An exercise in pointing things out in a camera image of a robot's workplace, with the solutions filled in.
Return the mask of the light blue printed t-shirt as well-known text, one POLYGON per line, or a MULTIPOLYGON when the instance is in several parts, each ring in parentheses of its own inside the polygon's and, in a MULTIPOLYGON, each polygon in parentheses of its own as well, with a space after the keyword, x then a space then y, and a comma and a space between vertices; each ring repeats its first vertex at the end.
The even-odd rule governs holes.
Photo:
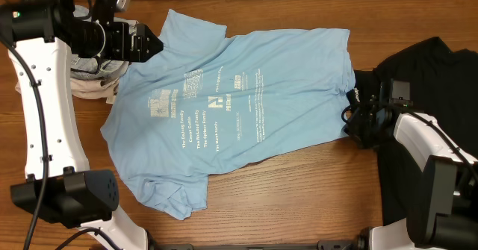
POLYGON ((208 178, 344 136, 355 76, 340 28, 253 31, 171 10, 164 49, 119 80, 102 136, 143 205, 183 220, 208 178))

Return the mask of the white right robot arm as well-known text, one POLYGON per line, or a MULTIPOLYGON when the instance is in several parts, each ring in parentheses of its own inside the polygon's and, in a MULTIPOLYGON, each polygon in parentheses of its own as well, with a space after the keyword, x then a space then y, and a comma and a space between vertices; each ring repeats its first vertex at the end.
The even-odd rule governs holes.
POLYGON ((371 101, 346 107, 345 131, 376 148, 382 198, 403 216, 364 230, 352 249, 476 249, 477 159, 463 151, 436 119, 371 101))

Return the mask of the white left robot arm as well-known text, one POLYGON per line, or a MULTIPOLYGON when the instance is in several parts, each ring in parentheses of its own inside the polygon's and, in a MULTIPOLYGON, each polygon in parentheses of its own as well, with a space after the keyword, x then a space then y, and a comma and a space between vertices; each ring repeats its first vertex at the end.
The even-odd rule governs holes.
POLYGON ((144 24, 131 31, 114 16, 130 0, 88 0, 84 17, 74 0, 21 0, 1 6, 1 43, 22 94, 27 134, 25 182, 12 202, 34 221, 89 234, 107 249, 156 249, 157 243, 120 207, 109 169, 92 170, 81 145, 70 85, 73 55, 145 62, 163 43, 144 24))

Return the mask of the folded light blue jeans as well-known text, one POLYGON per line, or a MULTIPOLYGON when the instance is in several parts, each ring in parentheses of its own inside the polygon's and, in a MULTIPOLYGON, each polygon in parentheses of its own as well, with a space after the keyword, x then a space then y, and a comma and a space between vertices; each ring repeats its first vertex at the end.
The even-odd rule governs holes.
POLYGON ((71 77, 83 81, 110 81, 125 73, 128 61, 82 58, 72 54, 71 77))

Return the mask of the folded beige garment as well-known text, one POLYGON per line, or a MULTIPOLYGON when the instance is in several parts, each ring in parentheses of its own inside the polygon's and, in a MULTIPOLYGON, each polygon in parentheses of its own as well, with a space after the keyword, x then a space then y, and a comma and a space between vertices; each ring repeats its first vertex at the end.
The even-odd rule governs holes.
POLYGON ((70 73, 71 92, 75 97, 81 99, 106 99, 108 104, 113 104, 116 98, 120 77, 110 81, 83 81, 72 78, 70 73))

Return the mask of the black t-shirt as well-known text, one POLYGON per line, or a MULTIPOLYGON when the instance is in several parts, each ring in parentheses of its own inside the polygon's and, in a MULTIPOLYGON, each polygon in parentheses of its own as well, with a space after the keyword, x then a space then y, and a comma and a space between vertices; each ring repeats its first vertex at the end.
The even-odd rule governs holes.
MULTIPOLYGON (((391 55, 371 71, 355 72, 361 101, 379 95, 382 82, 408 81, 414 106, 434 116, 462 150, 477 155, 477 53, 452 51, 439 37, 391 55)), ((396 140, 376 149, 382 194, 382 218, 390 225, 406 218, 421 170, 396 140)))

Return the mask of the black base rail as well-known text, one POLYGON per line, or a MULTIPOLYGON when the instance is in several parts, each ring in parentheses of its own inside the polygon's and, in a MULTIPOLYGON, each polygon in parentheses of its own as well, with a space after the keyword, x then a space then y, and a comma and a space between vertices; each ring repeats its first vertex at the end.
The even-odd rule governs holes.
POLYGON ((153 243, 149 249, 154 250, 366 250, 368 243, 357 240, 321 240, 306 244, 265 244, 265 245, 223 245, 193 246, 191 244, 160 245, 153 243))

